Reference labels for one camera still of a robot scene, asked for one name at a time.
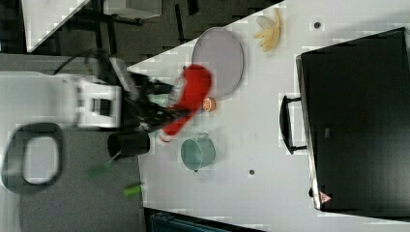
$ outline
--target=black cable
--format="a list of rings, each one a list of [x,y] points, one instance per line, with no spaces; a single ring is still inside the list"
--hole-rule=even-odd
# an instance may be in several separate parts
[[[96,49],[89,49],[87,51],[84,51],[80,54],[74,55],[72,56],[70,59],[68,59],[67,61],[65,61],[63,64],[61,64],[55,71],[54,71],[54,75],[56,75],[57,73],[59,73],[64,67],[66,67],[73,59],[80,57],[80,56],[86,56],[86,60],[84,61],[84,64],[88,64],[88,57],[95,53]]]
[[[184,28],[182,26],[181,11],[180,11],[179,4],[175,5],[175,15],[177,17],[178,33],[180,37],[179,41],[181,44],[183,44],[185,37],[184,37]]]

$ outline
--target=green object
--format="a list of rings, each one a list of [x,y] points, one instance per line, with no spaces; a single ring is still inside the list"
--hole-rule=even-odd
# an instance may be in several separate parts
[[[115,154],[114,157],[112,157],[111,159],[103,162],[102,164],[95,166],[93,168],[91,168],[88,171],[88,176],[91,178],[95,178],[98,177],[100,175],[102,175],[105,172],[108,172],[109,170],[111,170],[111,163],[118,157],[121,155],[121,151],[119,151],[117,154]]]
[[[184,165],[197,171],[199,168],[210,165],[215,159],[215,147],[208,133],[202,132],[195,139],[187,139],[181,148],[181,159]]]
[[[167,107],[168,106],[168,95],[162,94],[162,95],[149,95],[148,99],[150,102],[156,103],[157,105],[161,107]]]
[[[133,195],[139,194],[140,192],[142,192],[141,186],[133,186],[133,187],[124,188],[124,195],[126,196],[133,196]]]

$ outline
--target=warning label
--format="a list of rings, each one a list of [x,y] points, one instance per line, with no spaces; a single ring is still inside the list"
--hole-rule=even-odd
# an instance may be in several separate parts
[[[322,202],[322,204],[325,204],[326,202],[332,200],[332,197],[326,195],[325,193],[319,191],[320,193],[320,201]]]

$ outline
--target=briefcase handle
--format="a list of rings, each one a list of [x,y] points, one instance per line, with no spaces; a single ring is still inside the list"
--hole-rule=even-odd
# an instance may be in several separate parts
[[[287,96],[283,97],[281,106],[280,106],[280,113],[279,113],[279,123],[280,123],[280,132],[284,141],[284,144],[289,150],[290,154],[293,155],[293,152],[298,150],[307,149],[307,146],[295,147],[293,146],[293,139],[292,139],[292,126],[290,124],[290,115],[289,115],[289,107],[288,104],[291,102],[298,102],[301,98],[289,99]]]

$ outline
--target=red cloth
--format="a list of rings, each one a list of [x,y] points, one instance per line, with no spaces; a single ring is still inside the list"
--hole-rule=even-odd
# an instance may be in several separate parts
[[[190,114],[164,127],[162,130],[168,136],[177,134],[202,107],[213,81],[211,73],[199,65],[188,66],[183,72],[183,78],[186,80],[186,84],[182,96],[176,104],[170,107],[188,109]]]

